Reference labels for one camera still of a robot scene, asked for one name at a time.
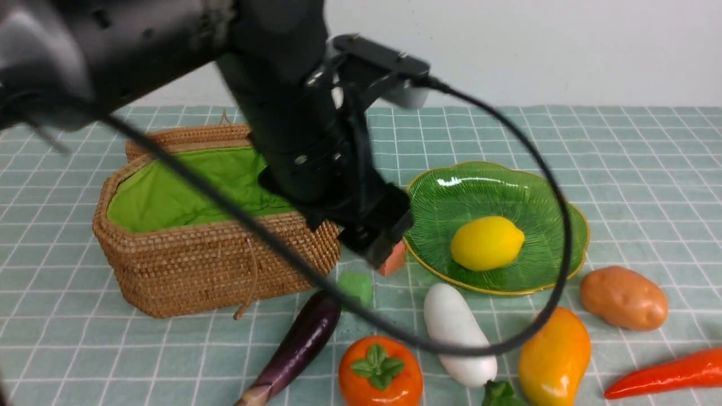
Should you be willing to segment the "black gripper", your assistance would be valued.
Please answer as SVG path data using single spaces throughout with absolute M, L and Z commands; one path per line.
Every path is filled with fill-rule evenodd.
M 274 166 L 264 169 L 258 182 L 291 204 L 311 231 L 326 222 L 340 226 L 341 244 L 379 268 L 413 226 L 413 215 L 407 193 L 373 167 L 364 169 L 359 176 L 350 165 Z

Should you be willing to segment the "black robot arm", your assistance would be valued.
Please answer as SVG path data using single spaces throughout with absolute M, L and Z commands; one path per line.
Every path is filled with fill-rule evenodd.
M 64 131 L 214 62 L 266 161 L 260 185 L 379 267 L 413 224 L 373 164 L 364 111 L 428 72 L 358 34 L 328 38 L 323 1 L 3 1 L 2 128 Z

